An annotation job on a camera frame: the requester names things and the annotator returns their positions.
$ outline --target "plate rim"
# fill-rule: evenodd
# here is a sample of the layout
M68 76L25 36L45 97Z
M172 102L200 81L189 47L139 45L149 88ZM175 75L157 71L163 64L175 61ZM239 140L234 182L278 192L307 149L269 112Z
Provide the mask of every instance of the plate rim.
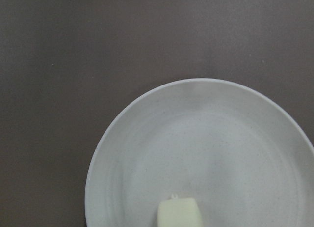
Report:
M287 113L282 107L280 107L277 103L275 103L274 101L272 101L270 98L268 98L267 96L257 92L256 90L249 88L247 86L235 83L235 82L231 82L231 81L227 81L227 80L222 80L222 79L215 79L215 78L188 78L188 79L183 79L183 80L177 80L177 81L173 81L173 82L169 82L160 86L157 86L149 91L147 91L146 93L140 95L139 97L137 97L136 99L134 99L131 103L129 103L115 118L114 120L110 123L110 125L106 128L104 134L102 135L101 139L99 140L96 149L93 153L91 162L89 164L88 167L88 172L87 172L87 178L86 178L86 183L85 183L85 195L84 195L84 210L85 210L85 220L86 220L86 226L87 227L91 227L90 226L90 214L87 208L87 200L89 199L88 193L89 193L89 189L90 189L90 177L91 177L91 173L93 171L93 167L94 167L94 163L95 163L95 159L97 157L97 154L100 150L101 144L103 143L103 141L105 140L105 138L107 137L107 134L109 133L109 131L111 130L111 128L116 124L116 122L126 113L126 111L128 111L129 108L131 108L133 105L135 105L136 103L138 103L139 101L141 101L143 98L149 96L150 94L161 90L163 88L169 87L169 86L173 86L173 85L178 85L178 84L182 84L182 83L187 83L187 82L207 82L207 83L222 83L222 84L226 84L226 85L232 85L232 86L236 86L238 88L241 88L243 90L246 90L247 92L253 93L254 95L258 96L259 98L261 98L262 100L265 100L266 102L268 102L270 105L274 106L276 109L278 109L292 124L293 126L298 130L298 132L300 133L300 135L302 136L302 138L305 140L306 144L309 146L313 156L314 156L314 147L311 143L311 141L309 140L309 138L307 137L307 135L305 134L305 132L303 131L303 129L299 126L299 124L292 118L291 115L289 115L289 113Z

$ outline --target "butter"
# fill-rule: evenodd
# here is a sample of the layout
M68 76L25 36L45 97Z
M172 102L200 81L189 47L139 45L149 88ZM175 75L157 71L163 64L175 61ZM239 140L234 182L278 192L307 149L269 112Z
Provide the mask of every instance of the butter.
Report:
M204 227L195 199L177 195L159 204L157 222L158 227Z

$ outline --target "white plate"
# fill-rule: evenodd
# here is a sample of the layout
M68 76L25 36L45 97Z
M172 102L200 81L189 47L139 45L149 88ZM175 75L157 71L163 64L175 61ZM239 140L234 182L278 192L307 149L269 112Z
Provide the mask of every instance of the white plate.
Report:
M85 191L88 227L155 227L172 193L198 201L207 227L313 227L314 149L256 91L215 79L155 88L100 140Z

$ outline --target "dark gray table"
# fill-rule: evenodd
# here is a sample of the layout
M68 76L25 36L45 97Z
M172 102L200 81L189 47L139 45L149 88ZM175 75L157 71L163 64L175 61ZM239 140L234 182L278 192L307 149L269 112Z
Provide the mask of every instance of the dark gray table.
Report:
M84 226L88 165L132 100L251 87L314 141L314 0L0 0L0 226Z

